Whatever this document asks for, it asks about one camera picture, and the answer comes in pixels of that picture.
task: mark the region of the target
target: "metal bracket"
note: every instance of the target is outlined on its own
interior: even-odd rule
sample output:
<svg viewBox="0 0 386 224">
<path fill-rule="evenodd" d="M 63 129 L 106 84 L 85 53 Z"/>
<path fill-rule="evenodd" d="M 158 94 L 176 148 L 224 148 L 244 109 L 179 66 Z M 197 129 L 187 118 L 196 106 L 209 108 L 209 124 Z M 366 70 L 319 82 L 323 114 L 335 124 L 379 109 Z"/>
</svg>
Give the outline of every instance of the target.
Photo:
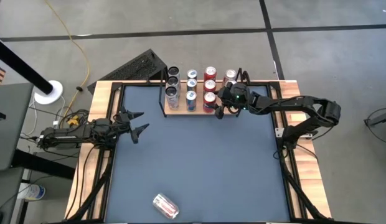
<svg viewBox="0 0 386 224">
<path fill-rule="evenodd" d="M 276 138 L 281 138 L 283 136 L 284 128 L 275 128 Z M 313 135 L 311 133 L 301 135 L 299 138 L 312 139 Z"/>
</svg>

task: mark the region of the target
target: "wire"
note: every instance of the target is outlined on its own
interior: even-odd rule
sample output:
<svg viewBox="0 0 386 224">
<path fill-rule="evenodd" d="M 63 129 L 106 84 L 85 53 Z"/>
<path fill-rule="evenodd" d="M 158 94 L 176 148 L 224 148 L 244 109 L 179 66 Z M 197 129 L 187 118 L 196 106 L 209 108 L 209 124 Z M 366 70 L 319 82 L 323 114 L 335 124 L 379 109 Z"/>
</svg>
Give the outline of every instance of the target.
<svg viewBox="0 0 386 224">
<path fill-rule="evenodd" d="M 76 153 L 74 153 L 74 154 L 72 154 L 72 155 L 69 155 L 69 156 L 67 156 L 67 157 L 63 157 L 63 158 L 60 158 L 60 159 L 54 159 L 54 160 L 52 160 L 52 162 L 53 162 L 53 161 L 60 161 L 60 160 L 67 159 L 67 158 L 78 158 L 78 157 L 74 157 L 74 156 L 77 155 L 78 153 L 80 153 L 80 152 L 78 151 L 78 152 L 76 152 Z"/>
<path fill-rule="evenodd" d="M 370 126 L 367 124 L 367 121 L 370 120 L 370 117 L 371 117 L 373 114 L 375 114 L 376 112 L 382 111 L 382 110 L 386 110 L 386 108 L 381 108 L 381 109 L 378 109 L 378 110 L 373 111 L 373 112 L 367 117 L 367 119 L 365 120 L 365 124 L 366 124 L 366 127 L 369 129 L 369 131 L 374 135 L 374 137 L 376 137 L 378 140 L 380 140 L 380 141 L 386 143 L 386 140 L 384 140 L 384 139 L 378 137 L 378 136 L 372 131 L 372 129 L 370 128 Z"/>
<path fill-rule="evenodd" d="M 273 153 L 273 158 L 274 159 L 277 159 L 277 160 L 279 160 L 280 158 L 279 158 L 279 156 L 278 157 L 276 157 L 276 153 L 278 153 L 279 152 L 279 149 L 278 150 L 276 150 L 274 153 Z M 287 158 L 287 155 L 288 155 L 288 153 L 286 153 L 285 155 L 284 155 L 284 152 L 283 152 L 283 150 L 281 150 L 281 153 L 283 154 L 283 158 Z"/>
<path fill-rule="evenodd" d="M 309 149 L 307 149 L 307 148 L 305 148 L 304 146 L 299 145 L 299 144 L 297 144 L 297 146 L 299 146 L 301 149 L 304 149 L 305 151 L 307 151 L 308 153 L 310 153 L 313 157 L 315 157 L 315 159 L 317 160 L 317 162 L 319 162 L 318 156 L 317 156 L 313 151 L 310 151 Z"/>
<path fill-rule="evenodd" d="M 63 106 L 62 106 L 61 109 L 60 109 L 60 114 L 63 113 L 63 108 L 65 108 L 65 105 L 66 105 L 66 100 L 64 99 L 63 95 L 62 95 L 61 97 L 62 97 L 62 99 L 63 99 Z"/>
<path fill-rule="evenodd" d="M 95 146 L 92 146 L 92 148 L 89 150 L 87 158 L 85 158 L 85 162 L 83 163 L 83 167 L 82 167 L 82 183 L 81 183 L 81 193 L 80 193 L 80 205 L 79 205 L 79 207 L 81 207 L 81 201 L 82 201 L 83 180 L 85 178 L 85 167 L 87 166 L 87 161 L 88 161 L 89 155 L 91 154 L 91 152 L 92 152 L 94 147 Z"/>
<path fill-rule="evenodd" d="M 32 97 L 32 103 L 30 103 L 29 107 L 30 107 L 31 105 L 34 107 L 34 109 L 36 109 L 34 97 Z M 26 133 L 21 133 L 21 134 L 23 134 L 23 135 L 25 135 L 25 136 L 27 136 L 27 137 L 28 137 L 29 134 L 32 134 L 32 133 L 35 131 L 35 128 L 37 127 L 37 120 L 38 120 L 37 110 L 35 110 L 34 113 L 35 113 L 34 127 L 33 127 L 32 130 L 31 130 L 30 132 L 28 132 L 27 134 L 26 134 Z"/>
<path fill-rule="evenodd" d="M 45 152 L 48 152 L 48 153 L 51 153 L 51 154 L 55 154 L 55 155 L 58 155 L 58 156 L 78 158 L 78 156 L 69 156 L 69 155 L 60 154 L 60 153 L 57 153 L 57 152 L 50 152 L 50 151 L 48 151 L 48 149 L 46 149 L 46 148 L 43 148 L 43 150 L 44 150 Z"/>
<path fill-rule="evenodd" d="M 73 40 L 73 37 L 70 33 L 70 31 L 68 30 L 67 26 L 65 25 L 64 21 L 60 18 L 60 16 L 56 13 L 55 9 L 52 7 L 52 5 L 48 2 L 48 0 L 45 0 L 46 4 L 50 7 L 50 9 L 52 10 L 52 12 L 56 15 L 56 17 L 59 19 L 59 21 L 62 23 L 62 25 L 64 26 L 64 29 L 66 30 L 67 34 L 68 34 L 68 37 L 69 39 L 71 40 L 71 42 L 78 47 L 78 49 L 80 49 L 81 53 L 83 54 L 84 58 L 85 58 L 85 61 L 87 63 L 87 74 L 85 75 L 85 79 L 84 81 L 81 83 L 80 86 L 77 87 L 77 91 L 75 92 L 70 104 L 68 105 L 68 109 L 66 110 L 66 112 L 64 113 L 64 116 L 67 115 L 69 109 L 72 107 L 77 95 L 78 95 L 78 92 L 79 91 L 82 91 L 82 86 L 85 85 L 85 83 L 87 82 L 89 76 L 90 76 L 90 63 L 89 63 L 89 60 L 88 60 L 88 57 L 85 53 L 85 51 L 81 48 L 81 46 L 79 46 L 74 40 Z"/>
<path fill-rule="evenodd" d="M 33 109 L 33 110 L 36 110 L 36 111 L 44 112 L 44 113 L 47 113 L 47 114 L 57 115 L 57 114 L 55 114 L 55 113 L 52 113 L 52 112 L 48 112 L 48 111 L 44 111 L 44 110 L 40 110 L 40 109 L 37 109 L 37 108 L 32 108 L 31 106 L 29 106 L 29 108 L 30 108 L 30 109 Z"/>
<path fill-rule="evenodd" d="M 323 137 L 325 134 L 327 134 L 329 131 L 331 131 L 332 128 L 334 128 L 334 126 L 331 127 L 331 128 L 329 128 L 325 133 L 323 133 L 323 134 L 319 135 L 318 137 L 312 139 L 312 141 L 315 141 L 315 140 L 317 140 L 318 138 Z"/>
<path fill-rule="evenodd" d="M 57 119 L 57 117 L 59 116 L 59 114 L 62 114 L 62 113 L 59 113 L 59 112 L 60 112 L 60 109 L 59 109 L 59 110 L 57 111 L 57 113 L 56 113 L 55 120 Z"/>
<path fill-rule="evenodd" d="M 40 177 L 40 178 L 36 179 L 33 183 L 29 184 L 26 188 L 20 190 L 18 193 L 12 195 L 12 197 L 10 197 L 9 199 L 7 199 L 7 200 L 0 206 L 0 209 L 1 209 L 5 204 L 7 204 L 10 200 L 12 200 L 12 198 L 16 197 L 19 193 L 21 193 L 21 192 L 24 191 L 25 189 L 29 188 L 31 185 L 35 184 L 38 180 L 42 180 L 42 179 L 48 178 L 48 177 L 53 177 L 53 176 L 52 176 L 52 175 L 49 175 L 49 176 Z"/>
</svg>

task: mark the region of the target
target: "silver soda can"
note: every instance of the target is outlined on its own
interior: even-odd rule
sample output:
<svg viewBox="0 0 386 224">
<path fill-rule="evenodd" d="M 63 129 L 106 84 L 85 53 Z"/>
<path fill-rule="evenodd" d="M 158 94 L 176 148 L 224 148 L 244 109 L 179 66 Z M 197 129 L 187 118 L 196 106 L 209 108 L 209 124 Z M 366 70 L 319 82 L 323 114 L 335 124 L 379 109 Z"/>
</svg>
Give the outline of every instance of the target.
<svg viewBox="0 0 386 224">
<path fill-rule="evenodd" d="M 195 80 L 197 80 L 197 71 L 194 69 L 187 71 L 187 79 L 191 79 L 191 78 L 194 78 Z"/>
<path fill-rule="evenodd" d="M 236 84 L 237 82 L 235 80 L 229 80 L 225 83 L 225 86 L 228 85 L 228 83 L 231 83 L 232 85 Z"/>
<path fill-rule="evenodd" d="M 166 88 L 166 98 L 168 106 L 172 110 L 177 110 L 179 107 L 178 90 L 174 86 Z"/>
<path fill-rule="evenodd" d="M 179 68 L 176 66 L 172 66 L 168 69 L 168 78 L 169 77 L 176 77 L 178 80 L 181 80 L 181 74 L 179 73 Z"/>
<path fill-rule="evenodd" d="M 153 205 L 158 209 L 165 217 L 173 220 L 179 214 L 179 208 L 174 202 L 169 200 L 163 194 L 157 194 L 153 199 Z"/>
<path fill-rule="evenodd" d="M 178 91 L 179 91 L 179 89 L 181 89 L 180 86 L 179 86 L 179 84 L 180 84 L 180 83 L 179 83 L 179 80 L 178 80 L 177 77 L 169 77 L 168 80 L 167 80 L 167 87 L 173 86 L 173 87 L 175 87 Z"/>
<path fill-rule="evenodd" d="M 187 91 L 196 91 L 197 89 L 197 80 L 191 78 L 186 82 Z"/>
<path fill-rule="evenodd" d="M 237 76 L 237 73 L 235 70 L 233 69 L 228 69 L 226 70 L 225 72 L 225 76 L 224 76 L 224 80 L 222 82 L 222 86 L 225 86 L 226 83 L 230 80 L 235 80 L 236 79 L 236 76 Z"/>
<path fill-rule="evenodd" d="M 197 94 L 195 91 L 188 91 L 186 93 L 186 109 L 190 112 L 195 111 Z"/>
</svg>

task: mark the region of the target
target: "black cable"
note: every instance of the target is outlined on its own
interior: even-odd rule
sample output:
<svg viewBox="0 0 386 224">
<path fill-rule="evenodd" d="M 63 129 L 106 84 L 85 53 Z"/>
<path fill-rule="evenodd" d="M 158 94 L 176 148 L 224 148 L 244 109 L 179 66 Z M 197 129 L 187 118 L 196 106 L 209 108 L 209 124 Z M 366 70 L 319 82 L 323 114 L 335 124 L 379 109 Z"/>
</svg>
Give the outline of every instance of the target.
<svg viewBox="0 0 386 224">
<path fill-rule="evenodd" d="M 85 158 L 85 162 L 83 163 L 83 167 L 82 167 L 82 183 L 81 183 L 81 194 L 80 194 L 80 205 L 79 205 L 79 207 L 81 207 L 81 201 L 82 201 L 83 180 L 85 178 L 85 167 L 87 166 L 87 161 L 88 161 L 89 155 L 91 154 L 91 152 L 92 152 L 94 147 L 95 146 L 92 146 L 92 148 L 89 150 L 87 158 Z"/>
<path fill-rule="evenodd" d="M 276 153 L 278 153 L 278 152 L 279 152 L 279 150 L 276 150 L 276 151 L 273 153 L 273 158 L 274 158 L 274 159 L 277 159 L 277 160 L 280 159 L 279 157 L 276 157 Z M 282 153 L 282 155 L 283 155 L 283 158 L 286 159 L 287 156 L 288 156 L 288 153 L 284 154 L 283 150 L 281 150 L 281 153 Z"/>
<path fill-rule="evenodd" d="M 12 200 L 12 198 L 16 197 L 19 193 L 21 193 L 23 190 L 29 188 L 31 185 L 35 184 L 38 180 L 42 180 L 42 179 L 48 178 L 48 177 L 53 177 L 53 176 L 52 176 L 52 175 L 49 175 L 49 176 L 40 177 L 40 178 L 36 179 L 33 183 L 29 184 L 26 188 L 20 190 L 18 193 L 14 194 L 12 197 L 10 197 L 9 199 L 7 199 L 7 200 L 0 206 L 0 209 L 1 209 L 5 204 L 7 204 L 10 200 Z"/>
<path fill-rule="evenodd" d="M 33 108 L 33 107 L 31 107 L 31 106 L 29 106 L 29 108 L 30 108 L 30 109 L 33 109 L 33 110 L 36 110 L 36 111 L 44 112 L 44 113 L 47 113 L 47 114 L 56 115 L 55 113 L 48 112 L 48 111 L 44 111 L 44 110 L 40 110 L 40 109 L 37 109 L 37 108 Z"/>
<path fill-rule="evenodd" d="M 57 117 L 59 116 L 60 111 L 61 111 L 62 109 L 64 109 L 64 108 L 68 108 L 68 110 L 71 111 L 71 113 L 74 113 L 73 110 L 72 110 L 71 108 L 69 108 L 68 106 L 64 106 L 64 107 L 62 107 L 61 109 L 59 109 L 59 110 L 57 111 L 56 116 L 55 116 L 55 120 L 57 120 Z"/>
<path fill-rule="evenodd" d="M 297 146 L 299 146 L 301 149 L 304 149 L 305 151 L 307 151 L 308 153 L 310 153 L 313 157 L 315 157 L 315 159 L 317 160 L 317 162 L 319 162 L 318 156 L 317 156 L 313 151 L 310 151 L 309 149 L 307 149 L 307 148 L 305 148 L 304 146 L 299 145 L 299 144 L 297 144 Z"/>
<path fill-rule="evenodd" d="M 64 122 L 65 119 L 69 120 L 70 118 L 72 118 L 73 116 L 78 115 L 78 114 L 82 114 L 83 116 L 88 117 L 89 111 L 88 110 L 84 110 L 84 109 L 80 109 L 80 110 L 78 110 L 76 112 L 70 113 L 70 114 L 64 116 L 63 119 L 60 120 L 59 124 L 61 125 Z"/>
<path fill-rule="evenodd" d="M 24 138 L 24 137 L 20 136 L 19 139 L 27 140 L 27 141 L 29 141 L 29 142 L 32 142 L 32 143 L 34 143 L 34 144 L 37 144 L 37 142 L 34 141 L 32 138 Z"/>
<path fill-rule="evenodd" d="M 380 140 L 380 141 L 386 143 L 386 140 L 384 140 L 384 139 L 378 137 L 378 136 L 372 131 L 372 129 L 370 128 L 370 126 L 367 125 L 367 121 L 370 120 L 370 117 L 371 117 L 373 114 L 375 114 L 376 112 L 379 112 L 379 111 L 382 111 L 382 110 L 386 110 L 386 108 L 381 108 L 381 109 L 378 109 L 378 110 L 373 111 L 373 112 L 367 117 L 367 119 L 365 120 L 365 124 L 366 124 L 366 127 L 369 129 L 369 131 L 374 135 L 374 137 L 376 137 L 378 140 Z"/>
<path fill-rule="evenodd" d="M 318 138 L 323 137 L 325 134 L 327 134 L 329 131 L 331 131 L 332 128 L 334 128 L 334 126 L 331 127 L 331 128 L 329 128 L 325 133 L 323 133 L 323 134 L 319 135 L 318 137 L 312 139 L 312 141 L 315 141 L 315 140 L 317 140 Z"/>
<path fill-rule="evenodd" d="M 50 151 L 48 151 L 48 149 L 46 149 L 46 148 L 42 148 L 42 149 L 43 149 L 45 152 L 48 152 L 48 153 L 51 153 L 51 154 L 55 154 L 55 155 L 58 155 L 58 156 L 78 158 L 78 156 L 69 156 L 69 155 L 60 154 L 60 153 L 57 153 L 57 152 L 50 152 Z"/>
<path fill-rule="evenodd" d="M 68 212 L 67 212 L 67 214 L 66 214 L 66 216 L 65 216 L 65 219 L 67 219 L 68 215 L 69 215 L 70 212 L 71 212 L 71 209 L 73 209 L 74 203 L 75 203 L 75 199 L 77 198 L 77 192 L 78 192 L 78 174 L 80 173 L 80 171 L 79 171 L 79 169 L 78 169 L 78 168 L 79 168 L 79 163 L 80 163 L 80 159 L 78 158 L 78 159 L 77 159 L 77 167 L 76 167 L 76 169 L 77 169 L 77 183 L 75 184 L 75 194 L 74 194 L 73 202 L 71 203 L 70 209 L 68 210 Z"/>
<path fill-rule="evenodd" d="M 77 155 L 78 153 L 80 153 L 80 152 L 76 152 L 76 153 L 74 153 L 74 154 L 72 154 L 72 155 L 69 155 L 69 156 L 67 156 L 67 157 L 63 157 L 63 158 L 60 158 L 60 159 L 54 159 L 54 160 L 52 160 L 52 161 L 60 161 L 60 160 L 67 159 L 67 158 L 78 158 L 78 157 L 72 157 L 72 156 Z"/>
</svg>

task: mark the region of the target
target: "red soda can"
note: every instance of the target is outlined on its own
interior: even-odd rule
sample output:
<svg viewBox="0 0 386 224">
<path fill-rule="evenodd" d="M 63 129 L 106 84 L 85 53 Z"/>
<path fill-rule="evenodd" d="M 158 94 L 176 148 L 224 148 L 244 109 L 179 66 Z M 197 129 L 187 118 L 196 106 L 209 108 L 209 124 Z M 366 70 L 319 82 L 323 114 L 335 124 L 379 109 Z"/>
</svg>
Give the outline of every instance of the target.
<svg viewBox="0 0 386 224">
<path fill-rule="evenodd" d="M 207 67 L 204 73 L 204 81 L 215 81 L 215 78 L 217 78 L 217 70 L 214 67 Z"/>
<path fill-rule="evenodd" d="M 214 93 L 208 92 L 204 95 L 203 110 L 206 113 L 214 112 L 214 106 L 217 101 L 217 97 Z"/>
<path fill-rule="evenodd" d="M 204 94 L 208 92 L 215 92 L 215 89 L 217 88 L 217 84 L 213 80 L 207 80 L 204 83 Z"/>
<path fill-rule="evenodd" d="M 157 194 L 153 199 L 153 205 L 169 219 L 174 219 L 179 213 L 178 206 L 163 194 Z"/>
</svg>

